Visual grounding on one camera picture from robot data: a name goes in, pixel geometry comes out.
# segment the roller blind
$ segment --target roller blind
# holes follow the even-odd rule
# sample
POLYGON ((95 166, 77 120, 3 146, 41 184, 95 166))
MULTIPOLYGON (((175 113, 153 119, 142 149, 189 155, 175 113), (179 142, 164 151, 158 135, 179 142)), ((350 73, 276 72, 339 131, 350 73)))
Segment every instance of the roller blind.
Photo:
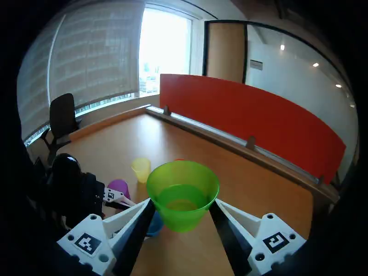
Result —
POLYGON ((22 124, 22 139, 49 120, 46 78, 47 64, 60 20, 50 23, 35 39, 24 56, 17 78, 17 104, 22 124))
POLYGON ((50 99, 72 93, 76 106, 138 92, 143 2, 94 4, 66 15, 50 63, 50 99))

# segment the red partition panel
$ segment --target red partition panel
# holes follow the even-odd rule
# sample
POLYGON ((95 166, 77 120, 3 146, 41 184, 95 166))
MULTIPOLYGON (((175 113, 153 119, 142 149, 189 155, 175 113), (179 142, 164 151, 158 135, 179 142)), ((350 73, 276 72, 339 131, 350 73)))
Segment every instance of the red partition panel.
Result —
POLYGON ((204 76, 161 74, 160 107, 247 140, 329 183, 345 145, 311 112, 267 91, 204 76))

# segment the green plastic cup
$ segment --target green plastic cup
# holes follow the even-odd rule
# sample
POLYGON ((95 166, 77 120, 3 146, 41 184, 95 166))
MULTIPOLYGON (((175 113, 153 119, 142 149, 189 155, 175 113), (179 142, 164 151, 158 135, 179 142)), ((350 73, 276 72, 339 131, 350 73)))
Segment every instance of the green plastic cup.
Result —
POLYGON ((156 168, 147 192, 164 224, 175 232, 194 229, 219 193, 217 176, 192 161, 174 161, 156 168))

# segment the black office chair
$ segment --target black office chair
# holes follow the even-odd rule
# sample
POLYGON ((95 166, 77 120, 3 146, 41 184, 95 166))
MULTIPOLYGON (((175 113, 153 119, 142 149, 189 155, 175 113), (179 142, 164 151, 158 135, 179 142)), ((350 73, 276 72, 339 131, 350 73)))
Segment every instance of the black office chair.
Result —
POLYGON ((41 135, 41 139, 46 143, 50 153, 47 158, 47 163, 52 164, 56 156, 56 152, 59 148, 69 144, 70 141, 59 143, 58 139, 68 135, 79 129, 81 120, 75 119, 74 113, 74 97, 72 94, 67 93, 57 97, 51 102, 50 105, 50 128, 54 136, 51 144, 48 143, 46 135, 50 129, 47 129, 41 135))

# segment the table surface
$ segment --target table surface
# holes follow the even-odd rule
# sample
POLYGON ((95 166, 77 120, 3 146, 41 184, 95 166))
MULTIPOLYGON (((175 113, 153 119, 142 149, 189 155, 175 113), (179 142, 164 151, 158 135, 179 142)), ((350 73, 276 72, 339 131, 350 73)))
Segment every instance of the table surface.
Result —
MULTIPOLYGON (((275 213, 305 239, 311 227, 313 200, 309 191, 251 161, 148 114, 123 120, 82 137, 58 153, 74 156, 83 172, 108 185, 128 182, 133 201, 148 198, 145 184, 131 169, 136 157, 151 160, 152 169, 177 158, 201 163, 220 180, 218 198, 262 217, 275 213)), ((233 275, 209 212, 187 233, 164 227, 143 243, 132 275, 233 275)))

